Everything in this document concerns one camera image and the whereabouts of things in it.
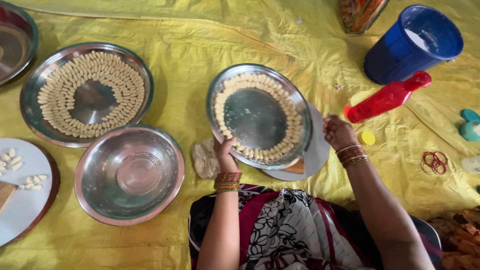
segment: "white round board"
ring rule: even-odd
[[[52,189],[52,169],[45,154],[31,143],[19,139],[0,138],[0,155],[15,149],[15,156],[20,156],[23,165],[12,170],[9,161],[7,169],[0,171],[0,181],[15,185],[26,184],[27,177],[46,175],[40,190],[21,190],[17,188],[0,214],[0,246],[8,243],[25,231],[37,218],[47,203]]]
[[[313,133],[312,141],[303,156],[305,159],[303,174],[283,170],[263,170],[266,174],[283,181],[291,182],[310,177],[316,174],[324,166],[328,154],[330,153],[330,145],[325,141],[325,134],[323,133],[324,117],[313,104],[310,102],[307,103],[312,115]]]

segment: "blue bucket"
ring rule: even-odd
[[[373,82],[386,85],[455,60],[462,49],[462,34],[450,19],[431,7],[412,5],[367,52],[363,68]]]

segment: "bowl rim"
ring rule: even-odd
[[[99,45],[109,45],[109,46],[113,46],[113,47],[116,47],[116,48],[119,48],[121,50],[124,50],[126,51],[127,53],[131,54],[133,57],[135,57],[140,63],[141,65],[145,68],[145,70],[147,71],[147,75],[148,75],[148,80],[150,81],[150,91],[149,91],[149,96],[148,96],[148,99],[145,103],[145,107],[144,109],[139,112],[137,114],[137,116],[139,116],[139,118],[137,120],[134,120],[132,122],[132,124],[136,124],[138,122],[140,122],[140,120],[143,118],[143,116],[145,115],[146,111],[150,108],[150,105],[152,103],[152,100],[153,100],[153,94],[154,94],[154,82],[153,82],[153,76],[152,76],[152,72],[150,71],[150,68],[148,67],[148,65],[143,61],[143,59],[138,56],[136,53],[134,53],[133,51],[129,50],[128,48],[125,48],[123,46],[120,46],[120,45],[117,45],[117,44],[114,44],[114,43],[109,43],[109,42],[96,42],[96,41],[93,41],[93,42],[82,42],[82,43],[76,43],[76,44],[73,44],[73,45],[69,45],[69,46],[66,46],[66,47],[63,47],[61,49],[59,49],[58,51],[48,55],[32,72],[31,74],[29,75],[29,78],[27,80],[27,82],[23,85],[22,87],[22,90],[20,92],[20,112],[22,113],[22,117],[25,121],[25,123],[27,124],[27,126],[30,128],[30,130],[32,130],[33,133],[35,133],[38,137],[46,140],[47,142],[50,142],[50,143],[53,143],[53,144],[56,144],[56,145],[59,145],[59,146],[65,146],[65,147],[71,147],[71,148],[82,148],[82,147],[88,147],[89,145],[91,145],[93,142],[86,142],[86,143],[73,143],[73,142],[62,142],[62,141],[59,141],[59,140],[56,140],[56,139],[53,139],[45,134],[43,134],[41,131],[37,130],[34,126],[33,126],[33,123],[31,122],[30,118],[27,116],[26,114],[26,111],[25,111],[25,104],[24,104],[24,100],[25,100],[25,96],[27,94],[27,89],[29,88],[29,86],[33,83],[32,82],[32,77],[34,75],[34,73],[39,69],[40,66],[42,66],[44,63],[48,62],[52,57],[54,57],[55,55],[57,55],[58,53],[64,51],[64,50],[67,50],[67,49],[70,49],[70,48],[74,48],[74,47],[77,47],[77,46],[82,46],[82,45],[90,45],[90,44],[99,44]]]
[[[308,119],[305,119],[305,121],[306,121],[306,125],[305,125],[305,140],[306,140],[306,142],[303,143],[303,149],[298,153],[298,155],[294,159],[291,159],[287,163],[283,163],[283,164],[263,165],[263,164],[260,164],[258,162],[255,162],[253,160],[246,159],[245,157],[238,154],[233,149],[230,150],[230,155],[232,155],[236,159],[240,160],[241,162],[243,162],[245,164],[248,164],[248,165],[250,165],[254,168],[258,168],[258,169],[281,170],[281,169],[284,169],[284,168],[288,168],[288,167],[292,166],[293,164],[295,164],[299,160],[299,158],[301,158],[303,155],[305,155],[306,149],[308,149],[308,147],[310,146],[310,142],[312,140],[312,132],[313,132],[313,129],[312,129],[312,114],[310,112],[310,108],[308,107],[308,104],[307,104],[307,101],[306,101],[305,97],[298,90],[297,86],[294,85],[287,77],[285,77],[280,72],[274,70],[273,68],[270,68],[270,67],[267,67],[267,66],[264,66],[264,65],[260,65],[260,64],[255,64],[255,63],[240,63],[240,64],[235,64],[235,65],[227,67],[226,69],[224,69],[220,73],[218,73],[217,76],[215,76],[215,78],[213,78],[212,83],[208,87],[208,92],[207,92],[206,102],[205,102],[206,114],[207,114],[208,121],[210,123],[210,128],[212,130],[212,133],[213,133],[214,137],[219,141],[219,143],[222,143],[224,141],[223,136],[220,135],[219,132],[216,132],[217,130],[215,128],[215,123],[214,123],[215,118],[213,117],[212,111],[210,110],[210,105],[211,105],[210,100],[212,99],[212,95],[214,93],[215,84],[224,73],[226,73],[230,69],[240,67],[240,66],[254,66],[254,67],[260,67],[260,68],[270,70],[271,72],[276,73],[280,77],[283,77],[298,92],[298,94],[300,94],[300,97],[301,97],[303,103],[305,104],[305,111],[306,111],[305,113],[308,116]]]
[[[172,192],[170,195],[163,201],[162,204],[160,204],[157,208],[155,208],[153,211],[130,220],[116,220],[112,218],[107,218],[97,211],[95,211],[86,201],[85,196],[82,191],[82,176],[83,176],[83,168],[85,167],[86,160],[89,157],[89,155],[92,152],[92,149],[97,146],[98,144],[117,136],[117,134],[114,134],[116,131],[122,130],[122,129],[128,129],[128,128],[140,128],[140,129],[146,129],[146,130],[153,130],[164,137],[167,138],[167,141],[171,142],[172,145],[175,148],[175,153],[177,155],[178,159],[178,164],[179,164],[179,170],[178,170],[178,176],[177,176],[177,182],[175,183],[175,187],[173,188]],[[134,224],[138,224],[147,220],[152,219],[156,215],[158,215],[160,212],[162,212],[166,207],[170,205],[170,203],[173,201],[173,199],[177,196],[178,192],[180,191],[180,187],[183,183],[183,179],[185,176],[185,157],[183,155],[183,152],[180,148],[180,145],[178,145],[178,142],[166,131],[159,129],[157,127],[147,125],[147,124],[129,124],[125,126],[120,126],[115,129],[112,129],[105,134],[101,135],[97,140],[95,140],[88,148],[87,150],[83,153],[83,155],[80,157],[80,160],[78,161],[77,167],[75,169],[74,173],[74,183],[73,187],[75,190],[75,195],[77,197],[77,200],[80,204],[80,206],[83,208],[83,210],[93,219],[104,223],[108,225],[114,225],[114,226],[130,226]]]
[[[5,2],[5,1],[2,1],[0,0],[0,5],[4,5],[4,6],[8,6],[10,7],[13,11],[15,11],[17,13],[17,15],[21,16],[22,18],[24,18],[27,23],[32,27],[32,33],[33,33],[33,37],[32,37],[32,46],[30,47],[30,51],[28,52],[28,56],[27,58],[25,59],[25,62],[18,66],[12,73],[10,73],[8,76],[6,76],[5,78],[3,78],[2,80],[0,80],[0,86],[8,81],[10,81],[11,79],[13,79],[16,75],[18,75],[18,73],[20,73],[22,70],[25,69],[25,67],[28,66],[28,64],[32,61],[33,57],[35,56],[35,53],[36,53],[36,49],[38,47],[38,27],[36,26],[36,23],[35,21],[32,19],[32,17],[30,15],[28,15],[28,13],[21,7],[17,6],[17,5],[14,5],[12,3],[9,3],[9,2]]]

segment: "arranged dough pieces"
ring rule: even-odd
[[[113,112],[102,118],[101,123],[85,124],[73,119],[69,113],[75,109],[75,91],[88,80],[111,87],[119,103]],[[43,119],[55,129],[65,135],[92,138],[128,124],[141,108],[144,97],[144,80],[137,71],[118,55],[91,51],[52,71],[37,98]]]
[[[231,131],[225,125],[225,101],[233,93],[243,88],[257,88],[270,94],[280,104],[287,120],[285,137],[280,143],[271,149],[249,149],[240,142],[235,142],[235,149],[243,155],[256,160],[269,161],[280,159],[287,154],[299,142],[302,116],[297,112],[296,106],[289,98],[289,93],[282,88],[273,78],[265,74],[243,73],[222,82],[223,91],[215,96],[215,119],[220,131],[226,139],[233,137]]]

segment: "yellow tarpaulin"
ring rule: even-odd
[[[211,80],[244,62],[269,66],[289,78],[321,113],[340,113],[377,91],[362,71],[369,48],[415,0],[391,0],[363,35],[344,34],[336,0],[14,0],[39,29],[35,65],[56,50],[88,41],[119,44],[137,53],[152,71],[155,94],[142,123],[170,133],[186,157],[185,180],[175,200],[150,221],[114,227],[90,218],[73,191],[73,173],[84,149],[59,147],[35,136],[23,122],[19,95],[28,73],[0,86],[0,136],[47,149],[61,173],[58,197],[44,219],[19,242],[0,248],[0,269],[189,269],[190,205],[213,192],[192,167],[191,146],[212,136],[205,113]],[[410,214],[423,219],[480,204],[479,174],[461,169],[462,158],[480,154],[479,142],[457,131],[460,110],[480,112],[480,4],[475,0],[424,0],[460,29],[465,48],[455,61],[429,70],[433,83],[402,107],[363,124],[376,143],[366,148],[391,192]],[[335,84],[345,86],[336,90]],[[455,173],[426,175],[424,151],[442,151]],[[243,182],[280,190],[298,188],[341,205],[353,200],[334,152],[313,177],[287,183],[240,165]]]

